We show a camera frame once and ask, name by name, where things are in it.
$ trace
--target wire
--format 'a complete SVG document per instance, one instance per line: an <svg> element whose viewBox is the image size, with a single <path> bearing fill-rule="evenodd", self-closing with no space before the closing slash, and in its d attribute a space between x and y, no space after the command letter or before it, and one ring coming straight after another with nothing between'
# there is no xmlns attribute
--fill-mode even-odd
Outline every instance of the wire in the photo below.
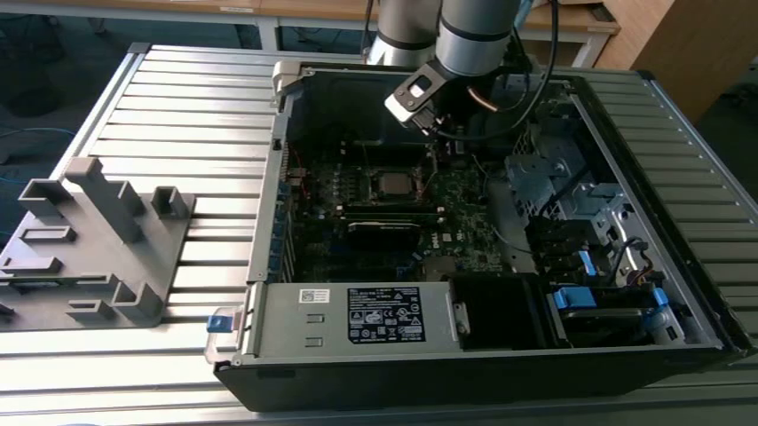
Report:
<svg viewBox="0 0 758 426"><path fill-rule="evenodd" d="M68 129L59 129L55 127L29 127L28 129L16 129L13 127L8 127L8 126L3 126L8 129L12 129L11 131L8 131L7 133L0 134L0 138L4 138L5 136L11 136L15 135L16 133L21 133L24 131L55 131L57 133L65 133L69 136L76 136L76 132L68 130Z"/></svg>
<svg viewBox="0 0 758 426"><path fill-rule="evenodd" d="M426 181L424 189L422 190L420 194L418 195L418 198L422 198L422 195L424 195L424 192L427 191L427 188L428 188L428 184L431 184L431 179L434 179L435 176L436 176L436 172L434 172L431 174L431 176L428 177L428 180Z"/></svg>
<svg viewBox="0 0 758 426"><path fill-rule="evenodd" d="M5 182L7 184L19 184L19 185L28 184L28 182L25 180L7 179L4 177L0 177L0 182Z"/></svg>
<svg viewBox="0 0 758 426"><path fill-rule="evenodd" d="M517 44L519 45L519 50L522 55L521 57L529 62L530 57L527 56L526 50L523 49L522 37L519 36L519 30L517 30L517 28L513 29L513 36L515 37ZM531 72L530 72L530 67L526 67L523 73L523 91L521 92L519 100L517 100L517 103L513 104L511 106L500 108L502 113L507 113L522 106L522 103L526 100L527 95L530 94L530 88L531 88Z"/></svg>
<svg viewBox="0 0 758 426"><path fill-rule="evenodd" d="M371 12L374 10L374 0L366 1L366 17L363 18L363 33L360 35L360 51L358 54L363 57L363 49L366 49L366 41L368 38L368 22L371 21Z"/></svg>
<svg viewBox="0 0 758 426"><path fill-rule="evenodd" d="M542 216L547 209L563 198L563 196L571 191L577 185L579 185L579 181L585 177L585 175L590 172L590 166L585 165L582 169L577 172L577 174L569 179L563 188L553 194L553 196L547 199L547 202L542 205L539 212L537 213L537 217Z"/></svg>
<svg viewBox="0 0 758 426"><path fill-rule="evenodd" d="M468 86L466 88L466 91L468 92L468 95L471 96L474 101L484 109L488 109L492 113L498 113L500 111L500 107L495 105L495 103L491 100L486 99L482 95L479 95L479 92L476 91L476 89L474 89L474 87Z"/></svg>
<svg viewBox="0 0 758 426"><path fill-rule="evenodd" d="M539 103L539 101L542 99L545 89L547 88L547 83L549 83L550 78L553 76L553 69L555 68L555 58L558 56L558 24L559 24L559 21L558 21L558 0L549 0L549 2L550 2L550 6L551 6L551 15L553 15L550 60L547 62L547 69L545 70L545 74L542 75L541 85L537 88L537 92L534 92L534 96L531 98L530 105L523 110L523 113L521 114L519 119L509 127L509 129L495 131L495 132L490 133L488 135L478 135L478 136L454 135L451 133L447 133L443 130L438 130L436 134L439 136L442 136L443 138L451 138L451 139L460 140L460 141L464 141L464 142L480 142L483 140L488 140L488 139L494 139L494 138L502 138L514 129L517 129L519 126L522 126L523 122L529 118L531 111L534 110L534 108L537 107L537 104Z"/></svg>
<svg viewBox="0 0 758 426"><path fill-rule="evenodd" d="M523 23L526 22L526 17L530 15L531 12L533 3L534 0L521 0L519 13L517 14L517 19L513 23L513 26L515 28L521 28Z"/></svg>
<svg viewBox="0 0 758 426"><path fill-rule="evenodd" d="M295 154L295 159L298 160L298 167L300 168L300 170L304 170L303 168L303 161L300 160L300 155L298 154L298 150L295 150L295 148L290 147L292 153ZM300 178L300 190L303 191L303 197L306 197L306 200L308 200L310 196L308 196L308 191L306 190L306 179L304 177Z"/></svg>
<svg viewBox="0 0 758 426"><path fill-rule="evenodd" d="M484 168L479 164L479 158L476 158L475 154L471 155L471 158L474 158L474 162L476 163L476 167L479 168L479 171L484 175L484 182L482 183L482 196L484 196L484 195L487 195L487 182L490 181L490 173L487 173L487 171L484 170Z"/></svg>
<svg viewBox="0 0 758 426"><path fill-rule="evenodd" d="M496 228L492 228L492 232L495 233L495 235L498 236L498 239L506 244L506 246L509 246L511 249L521 251L522 253L526 253L527 255L533 255L534 253L531 253L530 250L521 248L518 246L515 246L509 240L506 240L506 238L500 235L500 233L498 232Z"/></svg>
<svg viewBox="0 0 758 426"><path fill-rule="evenodd" d="M639 257L642 257L642 260L645 260L646 267L639 272L637 277L631 280L631 282L634 283L635 286L639 286L642 284L642 279L645 278L646 275L649 275L653 272L653 260L645 254L645 250L639 250Z"/></svg>
<svg viewBox="0 0 758 426"><path fill-rule="evenodd" d="M629 247L635 242L643 242L643 241L639 237L629 237L629 240L625 241L625 243L621 245L621 248L618 249L618 251L615 253L614 262L611 263L611 272L607 275L607 285L609 286L611 286L614 284L614 281L617 280L618 268L621 267L621 261L625 258L626 249L629 249Z"/></svg>
<svg viewBox="0 0 758 426"><path fill-rule="evenodd" d="M522 106L523 100L526 99L529 93L530 93L530 86L531 86L531 78L530 78L530 58L526 54L526 50L523 50L523 44L522 44L522 38L519 37L519 31L514 28L513 29L513 35L517 39L517 44L519 45L519 51L521 51L521 57L526 60L527 64L523 67L523 91L521 92L521 96L519 96L519 100L515 101L515 103L511 106L506 106L502 107L498 104L495 104L495 102L492 102L491 100L486 99L479 92L476 91L476 89L472 86L467 87L467 92L468 95L471 96L471 98L474 99L474 101L486 109L488 109L492 113L495 114L503 114L507 113L510 111L513 111L514 109L517 109L518 107ZM503 87L506 85L506 81L509 79L503 78Z"/></svg>

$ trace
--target white label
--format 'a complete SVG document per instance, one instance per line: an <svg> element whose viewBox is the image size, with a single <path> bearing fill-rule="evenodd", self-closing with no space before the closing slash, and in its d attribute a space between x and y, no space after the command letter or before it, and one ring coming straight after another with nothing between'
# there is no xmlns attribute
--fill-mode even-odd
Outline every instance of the white label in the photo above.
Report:
<svg viewBox="0 0 758 426"><path fill-rule="evenodd" d="M236 12L236 13L252 13L252 9L248 7L219 7L222 12Z"/></svg>
<svg viewBox="0 0 758 426"><path fill-rule="evenodd" d="M327 304L330 302L330 290L326 288L300 290L302 304Z"/></svg>

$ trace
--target aluminum profile table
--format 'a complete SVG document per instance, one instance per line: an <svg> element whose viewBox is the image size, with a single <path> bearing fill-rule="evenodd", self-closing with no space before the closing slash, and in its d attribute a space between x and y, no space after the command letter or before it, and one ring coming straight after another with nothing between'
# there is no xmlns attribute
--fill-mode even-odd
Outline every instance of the aluminum profile table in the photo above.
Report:
<svg viewBox="0 0 758 426"><path fill-rule="evenodd" d="M270 76L280 59L355 62L342 55L132 47L52 178L71 156L91 155L100 157L108 178L128 179L138 191L176 185L198 195L163 323L0 334L0 424L471 424L506 416L517 425L550 421L535 415L582 425L749 422L741 419L758 414L758 358L671 377L618 398L250 413L206 363L206 318L216 307L243 301L275 113ZM722 293L758 334L753 200L655 82L629 72L562 73L593 84ZM231 341L220 346L234 350Z"/></svg>

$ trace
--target black cable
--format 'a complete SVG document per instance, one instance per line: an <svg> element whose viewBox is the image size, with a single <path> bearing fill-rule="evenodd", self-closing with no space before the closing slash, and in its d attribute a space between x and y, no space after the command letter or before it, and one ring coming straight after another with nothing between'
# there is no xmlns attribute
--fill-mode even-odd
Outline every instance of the black cable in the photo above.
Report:
<svg viewBox="0 0 758 426"><path fill-rule="evenodd" d="M513 36L517 39L517 44L519 45L519 51L521 51L521 57L523 58L523 60L526 60L527 64L526 64L526 68L525 68L525 72L523 72L523 92L521 93L521 97L519 100L517 100L517 103L513 104L511 106L506 107L506 108L499 108L499 113L507 113L510 111L513 111L514 109L517 109L518 107L522 106L523 101L526 100L527 95L530 94L530 86L531 86L531 72L530 72L530 67L529 67L529 62L530 62L530 57L526 54L526 49L523 49L523 43L522 43L522 38L519 37L519 31L517 30L517 28L513 28Z"/></svg>
<svg viewBox="0 0 758 426"><path fill-rule="evenodd" d="M631 246L635 242L643 242L639 237L629 237L625 243L621 245L615 256L614 256L614 263L611 263L611 273L607 275L607 285L613 286L614 281L617 280L618 268L621 267L621 261L625 258L626 249Z"/></svg>
<svg viewBox="0 0 758 426"><path fill-rule="evenodd" d="M443 138L450 138L454 140L460 140L463 142L480 142L483 140L502 138L506 136L514 129L517 129L526 119L529 118L531 111L537 107L537 104L541 101L542 95L545 93L545 89L547 88L547 83L553 76L553 69L555 68L555 58L558 56L558 0L549 0L551 6L551 15L553 15L553 27L551 27L551 41L550 41L550 60L547 62L547 69L545 70L545 74L542 75L541 85L537 88L537 92L534 92L534 97L531 98L530 105L523 110L519 119L517 122L509 127L506 130L499 130L488 135L478 135L478 136L467 136L467 135L454 135L447 133L443 130L438 130L436 134Z"/></svg>
<svg viewBox="0 0 758 426"><path fill-rule="evenodd" d="M582 169L577 172L577 174L571 176L571 179L569 179L569 182L566 182L563 188L561 188L561 190L553 194L553 197L547 199L547 202L542 205L541 210L537 213L537 217L542 216L542 214L545 214L550 206L553 206L563 198L563 196L569 193L569 191L571 191L577 187L577 185L579 185L579 181L589 172L590 172L590 166L585 165Z"/></svg>
<svg viewBox="0 0 758 426"><path fill-rule="evenodd" d="M371 21L371 11L374 10L374 0L366 2L366 17L363 18L363 34L360 36L360 51L359 55L363 57L363 49L366 49L366 39L368 37L368 22Z"/></svg>

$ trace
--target blue connector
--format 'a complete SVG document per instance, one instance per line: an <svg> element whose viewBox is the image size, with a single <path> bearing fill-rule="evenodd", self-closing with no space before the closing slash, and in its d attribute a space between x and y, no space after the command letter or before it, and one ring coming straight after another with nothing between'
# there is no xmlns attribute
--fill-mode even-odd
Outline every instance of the blue connector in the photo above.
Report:
<svg viewBox="0 0 758 426"><path fill-rule="evenodd" d="M655 297L655 303L658 306L666 306L669 304L669 297L666 296L663 288L654 288L653 296Z"/></svg>
<svg viewBox="0 0 758 426"><path fill-rule="evenodd" d="M597 269L595 265L593 264L593 258L590 257L590 252L586 250L579 251L579 258L585 263L585 270L587 272L587 275L590 277L594 277L597 275Z"/></svg>
<svg viewBox="0 0 758 426"><path fill-rule="evenodd" d="M208 333L231 333L234 322L234 317L227 317L226 315L211 315L208 317L208 323L206 324L206 330Z"/></svg>
<svg viewBox="0 0 758 426"><path fill-rule="evenodd" d="M563 287L553 293L558 309L595 308L595 297L589 287Z"/></svg>

